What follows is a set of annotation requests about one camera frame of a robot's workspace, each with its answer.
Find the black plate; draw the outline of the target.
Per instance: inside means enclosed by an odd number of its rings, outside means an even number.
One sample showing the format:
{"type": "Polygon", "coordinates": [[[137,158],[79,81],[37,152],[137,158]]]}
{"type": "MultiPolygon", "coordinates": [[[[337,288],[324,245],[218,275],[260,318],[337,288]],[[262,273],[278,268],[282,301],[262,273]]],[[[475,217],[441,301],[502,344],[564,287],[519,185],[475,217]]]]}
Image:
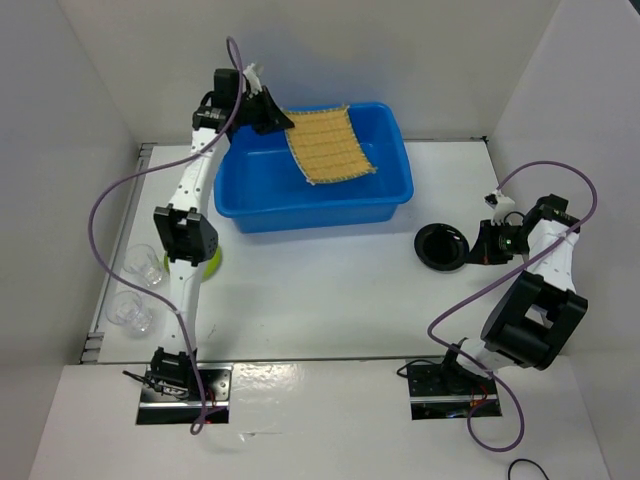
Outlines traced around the black plate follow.
{"type": "Polygon", "coordinates": [[[438,272],[453,272],[464,266],[469,244],[455,227],[431,223],[416,233],[414,251],[426,267],[438,272]]]}

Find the woven bamboo mat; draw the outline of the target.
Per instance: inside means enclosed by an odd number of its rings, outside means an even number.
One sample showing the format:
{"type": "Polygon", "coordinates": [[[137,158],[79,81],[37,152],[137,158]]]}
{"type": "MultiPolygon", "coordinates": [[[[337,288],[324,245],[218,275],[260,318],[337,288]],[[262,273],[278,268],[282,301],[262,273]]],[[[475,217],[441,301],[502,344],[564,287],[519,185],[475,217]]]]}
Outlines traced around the woven bamboo mat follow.
{"type": "Polygon", "coordinates": [[[309,184],[336,184],[376,172],[356,137],[347,105],[285,114],[294,123],[285,132],[289,150],[309,184]]]}

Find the green plastic plate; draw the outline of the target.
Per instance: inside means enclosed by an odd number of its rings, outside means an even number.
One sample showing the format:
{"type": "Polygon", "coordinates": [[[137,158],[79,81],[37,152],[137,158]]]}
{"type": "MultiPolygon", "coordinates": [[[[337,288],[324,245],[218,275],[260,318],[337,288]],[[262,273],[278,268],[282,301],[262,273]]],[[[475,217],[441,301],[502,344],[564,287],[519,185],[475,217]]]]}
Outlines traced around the green plastic plate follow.
{"type": "Polygon", "coordinates": [[[163,267],[167,273],[176,273],[180,281],[211,278],[221,264],[222,255],[218,241],[213,238],[196,238],[193,242],[177,246],[163,257],[163,267]]]}

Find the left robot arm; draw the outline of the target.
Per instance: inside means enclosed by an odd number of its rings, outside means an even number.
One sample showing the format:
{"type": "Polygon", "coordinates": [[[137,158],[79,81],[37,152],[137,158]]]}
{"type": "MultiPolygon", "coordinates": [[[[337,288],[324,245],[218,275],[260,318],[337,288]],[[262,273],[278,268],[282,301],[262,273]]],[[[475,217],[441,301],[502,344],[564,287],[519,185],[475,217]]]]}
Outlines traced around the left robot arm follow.
{"type": "Polygon", "coordinates": [[[151,360],[148,379],[163,385],[176,399],[199,393],[195,321],[204,270],[218,251],[218,233],[208,219],[217,170],[238,129],[249,126],[265,135],[294,123],[281,111],[260,80],[254,63],[243,71],[218,69],[214,88],[192,115],[190,160],[165,206],[153,221],[169,264],[169,311],[178,325],[163,334],[151,360]]]}

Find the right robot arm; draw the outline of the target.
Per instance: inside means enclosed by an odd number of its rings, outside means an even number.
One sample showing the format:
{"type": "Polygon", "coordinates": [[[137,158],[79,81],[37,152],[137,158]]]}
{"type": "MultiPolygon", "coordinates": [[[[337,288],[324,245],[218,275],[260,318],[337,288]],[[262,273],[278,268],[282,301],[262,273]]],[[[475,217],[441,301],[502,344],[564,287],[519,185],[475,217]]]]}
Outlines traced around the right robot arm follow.
{"type": "Polygon", "coordinates": [[[539,198],[512,225],[480,223],[468,262],[501,265],[516,255],[534,257],[556,240],[562,243],[545,258],[518,274],[491,311],[480,337],[464,338],[459,352],[448,351],[438,369],[438,381],[450,393],[463,391],[504,367],[547,369],[585,316],[588,301],[572,280],[572,257],[579,232],[566,231],[578,219],[566,212],[568,201],[550,194],[539,198]]]}

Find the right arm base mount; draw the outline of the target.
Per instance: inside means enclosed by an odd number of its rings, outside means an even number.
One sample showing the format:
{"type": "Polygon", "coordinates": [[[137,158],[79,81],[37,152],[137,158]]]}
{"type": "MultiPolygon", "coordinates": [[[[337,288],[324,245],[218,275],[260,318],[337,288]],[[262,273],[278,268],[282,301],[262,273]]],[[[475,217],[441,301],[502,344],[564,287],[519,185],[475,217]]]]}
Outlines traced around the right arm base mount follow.
{"type": "Polygon", "coordinates": [[[474,380],[443,362],[443,357],[414,358],[396,370],[407,384],[412,420],[465,419],[476,407],[475,417],[502,415],[493,380],[474,380]]]}

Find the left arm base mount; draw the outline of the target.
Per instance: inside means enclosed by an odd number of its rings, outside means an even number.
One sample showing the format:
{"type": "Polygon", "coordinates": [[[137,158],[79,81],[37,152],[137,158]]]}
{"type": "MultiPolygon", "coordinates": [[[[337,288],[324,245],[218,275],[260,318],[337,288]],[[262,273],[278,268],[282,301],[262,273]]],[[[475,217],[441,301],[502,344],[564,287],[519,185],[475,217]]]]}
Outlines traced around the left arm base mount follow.
{"type": "MultiPolygon", "coordinates": [[[[230,363],[199,364],[204,384],[206,417],[204,423],[228,424],[233,366],[230,363]]],[[[141,426],[192,424],[201,411],[202,401],[194,386],[173,386],[152,380],[149,369],[143,374],[123,370],[122,374],[140,387],[136,424],[141,426]]]]}

